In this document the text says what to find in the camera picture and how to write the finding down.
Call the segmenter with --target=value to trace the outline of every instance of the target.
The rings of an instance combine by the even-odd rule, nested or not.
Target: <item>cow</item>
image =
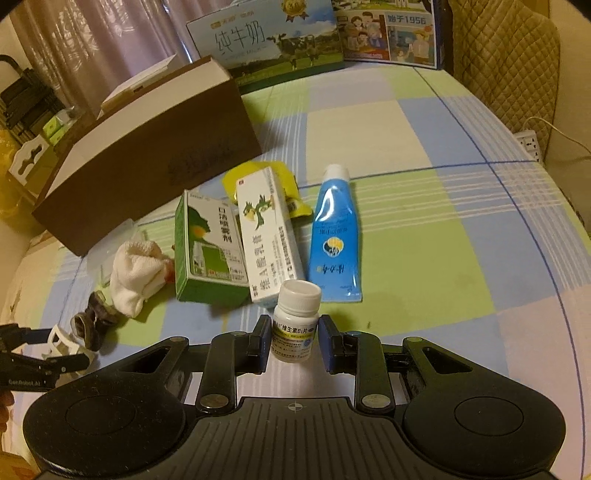
[[[314,61],[318,60],[318,48],[316,48],[316,39],[314,35],[307,35],[300,41],[300,48],[306,52],[306,56],[310,59],[310,66],[314,66]]]
[[[289,39],[284,38],[287,34],[282,33],[280,35],[273,35],[272,37],[267,37],[267,40],[271,40],[281,52],[281,57],[286,59],[289,63],[291,63],[291,69],[295,70],[297,68],[296,63],[296,49],[297,46]]]

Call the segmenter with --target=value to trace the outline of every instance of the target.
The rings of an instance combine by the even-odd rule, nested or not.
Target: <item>quilted chair back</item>
[[[513,133],[533,115],[552,123],[558,93],[556,26],[520,0],[449,0],[454,77]],[[545,155],[550,127],[530,120]]]

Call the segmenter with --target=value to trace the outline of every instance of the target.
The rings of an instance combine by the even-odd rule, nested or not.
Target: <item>round metal screw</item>
[[[372,393],[364,396],[361,399],[361,403],[365,405],[367,408],[377,410],[379,408],[386,408],[392,402],[386,395],[382,395],[380,393]]]
[[[201,398],[200,403],[205,408],[222,408],[228,405],[230,401],[227,396],[219,393],[211,393]]]

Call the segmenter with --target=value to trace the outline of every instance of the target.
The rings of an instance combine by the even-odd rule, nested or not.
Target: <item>white tube cap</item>
[[[350,177],[349,170],[347,170],[347,167],[339,165],[338,163],[333,163],[326,167],[326,170],[324,171],[324,178],[322,179],[322,181],[334,179],[349,181]]]
[[[285,280],[279,289],[277,305],[298,317],[312,317],[320,309],[322,290],[306,280]]]

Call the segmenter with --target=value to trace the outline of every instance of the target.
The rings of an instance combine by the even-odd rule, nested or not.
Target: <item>white cable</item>
[[[574,143],[576,143],[577,145],[579,145],[579,146],[583,147],[583,148],[584,148],[584,149],[587,151],[587,153],[588,153],[589,155],[591,155],[591,150],[589,150],[589,149],[588,149],[588,148],[587,148],[585,145],[583,145],[583,144],[582,144],[580,141],[578,141],[578,140],[575,140],[575,139],[574,139],[574,138],[572,138],[572,137],[569,137],[569,136],[568,136],[567,134],[565,134],[563,131],[559,130],[559,129],[558,129],[558,128],[556,128],[554,125],[552,125],[550,122],[548,122],[548,120],[544,120],[544,119],[543,119],[542,117],[540,117],[540,116],[531,116],[531,117],[528,117],[528,118],[526,118],[526,119],[525,119],[525,122],[523,122],[523,127],[522,127],[521,129],[522,129],[522,130],[525,130],[525,124],[526,124],[527,122],[529,122],[530,120],[533,120],[533,119],[535,119],[535,120],[542,120],[542,121],[543,121],[545,124],[548,124],[549,126],[551,126],[551,127],[554,129],[554,130],[556,130],[556,131],[557,131],[557,132],[558,132],[560,135],[562,135],[563,137],[565,137],[565,138],[568,138],[568,139],[569,139],[571,142],[574,142]]]

